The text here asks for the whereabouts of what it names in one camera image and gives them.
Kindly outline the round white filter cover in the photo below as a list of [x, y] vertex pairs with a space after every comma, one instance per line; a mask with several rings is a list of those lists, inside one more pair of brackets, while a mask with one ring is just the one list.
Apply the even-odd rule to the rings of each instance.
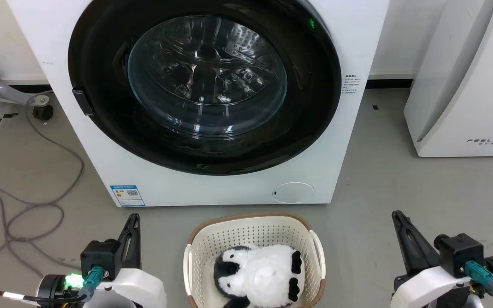
[[275, 187], [272, 197], [283, 204], [302, 204], [310, 200], [315, 194], [315, 189], [307, 183], [291, 182]]

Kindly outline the black caster wheel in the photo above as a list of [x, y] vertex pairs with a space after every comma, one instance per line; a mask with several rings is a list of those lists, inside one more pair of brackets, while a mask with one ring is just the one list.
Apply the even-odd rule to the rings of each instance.
[[33, 107], [32, 116], [40, 121], [49, 121], [53, 117], [53, 106]]

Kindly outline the cream perforated laundry basket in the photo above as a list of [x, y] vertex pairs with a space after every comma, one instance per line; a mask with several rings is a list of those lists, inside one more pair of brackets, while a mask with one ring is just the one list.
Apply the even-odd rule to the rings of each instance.
[[209, 220], [190, 234], [183, 257], [189, 308], [223, 308], [227, 299], [215, 286], [217, 256], [235, 246], [287, 244], [298, 249], [306, 270], [303, 293], [291, 308], [314, 308], [326, 287], [323, 245], [312, 226], [293, 213], [252, 213]]

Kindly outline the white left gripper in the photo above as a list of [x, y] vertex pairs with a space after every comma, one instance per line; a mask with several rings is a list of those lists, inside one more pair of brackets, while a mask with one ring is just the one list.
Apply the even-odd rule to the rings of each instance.
[[163, 282], [141, 270], [141, 224], [129, 215], [118, 238], [121, 269], [111, 282], [102, 282], [87, 302], [87, 308], [167, 308]]

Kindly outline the white Feelbird appliance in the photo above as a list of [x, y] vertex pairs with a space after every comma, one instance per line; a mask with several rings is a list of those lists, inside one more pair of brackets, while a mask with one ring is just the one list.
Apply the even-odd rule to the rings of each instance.
[[404, 108], [420, 157], [493, 157], [493, 0], [448, 0]]

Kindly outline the black and white panda plush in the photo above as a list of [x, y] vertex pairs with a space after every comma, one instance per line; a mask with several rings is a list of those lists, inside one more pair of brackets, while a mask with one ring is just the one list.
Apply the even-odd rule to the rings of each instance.
[[285, 244], [231, 247], [213, 268], [214, 285], [228, 299], [223, 308], [287, 308], [303, 295], [303, 254]]

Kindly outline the blue energy label sticker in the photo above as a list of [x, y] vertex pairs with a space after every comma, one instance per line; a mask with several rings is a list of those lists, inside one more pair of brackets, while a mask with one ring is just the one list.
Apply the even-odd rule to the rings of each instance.
[[137, 185], [111, 185], [110, 191], [116, 205], [122, 208], [145, 207], [146, 204]]

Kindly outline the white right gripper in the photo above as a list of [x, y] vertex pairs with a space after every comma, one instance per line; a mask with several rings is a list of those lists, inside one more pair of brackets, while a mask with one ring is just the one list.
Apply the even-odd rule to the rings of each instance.
[[457, 284], [471, 280], [468, 276], [455, 278], [444, 268], [437, 267], [439, 255], [402, 211], [392, 212], [392, 220], [406, 273], [414, 277], [398, 287], [390, 308], [422, 308]]

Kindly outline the black round glass washer door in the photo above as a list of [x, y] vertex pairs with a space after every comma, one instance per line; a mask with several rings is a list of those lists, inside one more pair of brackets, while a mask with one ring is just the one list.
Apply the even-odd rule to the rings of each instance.
[[72, 93], [105, 135], [191, 174], [248, 174], [311, 146], [341, 67], [298, 0], [92, 0], [68, 48]]

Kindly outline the white front-load washing machine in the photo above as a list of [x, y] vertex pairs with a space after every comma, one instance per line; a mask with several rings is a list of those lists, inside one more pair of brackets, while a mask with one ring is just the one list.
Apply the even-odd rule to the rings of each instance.
[[[273, 199], [272, 191], [291, 182], [315, 189], [303, 204], [331, 202], [391, 0], [298, 1], [328, 31], [340, 60], [340, 99], [330, 124], [306, 150], [277, 166], [248, 174], [204, 175], [169, 169], [132, 154], [83, 113], [71, 91], [67, 59], [74, 26], [92, 0], [6, 0], [115, 204], [111, 185], [137, 185], [146, 207], [282, 204]], [[348, 74], [358, 75], [358, 92], [343, 95]]]

